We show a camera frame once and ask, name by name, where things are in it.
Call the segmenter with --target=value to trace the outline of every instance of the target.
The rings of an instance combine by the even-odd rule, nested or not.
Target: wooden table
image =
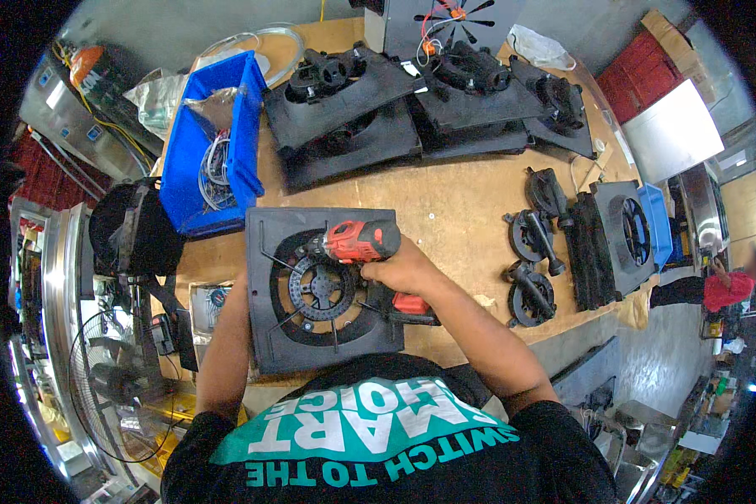
[[[296,26],[295,29],[303,36],[306,47],[340,53],[352,48],[356,40],[363,38],[363,19],[325,21]],[[253,48],[254,45],[255,42],[250,40],[241,47]],[[281,68],[290,62],[294,44],[287,37],[269,35],[262,38],[258,51],[270,59],[271,68]],[[510,47],[504,44],[499,57],[506,60],[511,53]],[[551,72],[583,86],[585,91],[582,96],[591,136],[601,139],[607,145],[606,150],[611,151],[605,156],[609,156],[605,166],[605,180],[626,181],[638,178],[635,166],[627,163],[614,130],[603,118],[601,110],[609,110],[609,106],[585,67],[579,64],[574,72]],[[598,103],[592,95],[600,97],[603,103]],[[502,216],[529,207],[524,196],[525,170],[529,166],[534,170],[554,168],[569,200],[575,199],[569,173],[569,166],[575,156],[574,152],[558,147],[527,150],[520,156],[473,156],[436,165],[393,168],[286,195],[280,162],[274,152],[268,121],[263,114],[260,120],[258,177],[266,188],[266,194],[258,199],[257,205],[395,209],[397,223],[404,234],[418,242],[433,263],[460,284],[480,305],[506,323],[510,318],[506,303],[509,284],[501,281],[499,275],[517,257],[507,241],[507,223],[502,220]],[[578,183],[592,165],[591,160],[583,157],[575,162]],[[562,232],[554,235],[554,251],[558,257],[568,262],[566,240]],[[246,243],[243,232],[188,243],[177,269],[176,296],[187,306],[189,283],[230,280],[245,263]],[[537,270],[547,276],[546,264],[543,261],[537,266]],[[554,302],[558,307],[557,315],[536,328],[516,328],[515,333],[527,344],[551,338],[614,308],[615,304],[612,304],[595,311],[577,312],[570,269],[567,268],[563,275],[550,279],[554,287]],[[405,351],[427,357],[445,367],[467,362],[444,328],[406,326]]]

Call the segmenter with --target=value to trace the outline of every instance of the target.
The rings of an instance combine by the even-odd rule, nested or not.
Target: cordless drill
[[[386,260],[401,247],[401,230],[391,220],[369,222],[348,220],[316,235],[305,246],[309,255],[327,256],[345,265]],[[422,297],[395,293],[392,299],[396,322],[440,325]]]

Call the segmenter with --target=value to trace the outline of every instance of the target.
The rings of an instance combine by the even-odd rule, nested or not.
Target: white plastic bag
[[[724,344],[722,346],[723,350],[730,350],[731,353],[742,353],[742,350],[745,349],[747,345],[745,344],[745,340],[742,338],[736,338],[732,339],[728,343]]]
[[[560,42],[540,35],[526,26],[514,24],[507,35],[507,43],[518,55],[540,68],[574,70],[576,60],[572,58]]]
[[[168,70],[158,68],[144,76],[137,86],[123,96],[137,106],[140,124],[165,140],[187,82],[187,75],[173,75]]]

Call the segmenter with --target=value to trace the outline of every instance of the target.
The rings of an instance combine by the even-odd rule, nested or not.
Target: blue plastic bin
[[[258,131],[260,129],[261,91],[266,82],[260,74],[252,51],[234,55],[193,72],[182,98],[204,99],[213,91],[228,87],[244,89],[235,98],[227,158],[227,177],[237,207],[204,212],[204,199],[197,183],[199,165],[210,145],[202,127],[187,106],[176,112],[168,155],[163,166],[160,200],[176,230],[199,237],[243,227],[247,207],[263,196],[258,180]]]
[[[669,229],[669,215],[664,205],[664,193],[652,184],[638,188],[638,199],[644,209],[647,223],[650,224],[650,244],[652,256],[658,271],[672,255],[672,231]]]

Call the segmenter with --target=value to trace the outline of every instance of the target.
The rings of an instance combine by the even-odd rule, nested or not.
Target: hand
[[[405,235],[401,235],[401,247],[397,254],[383,262],[365,264],[361,268],[361,276],[366,280],[379,281],[392,290],[423,298],[447,278]]]
[[[717,274],[717,276],[728,274],[725,266],[722,265],[722,262],[718,257],[714,257],[714,260],[711,261],[711,266],[712,268],[714,268],[714,272]]]

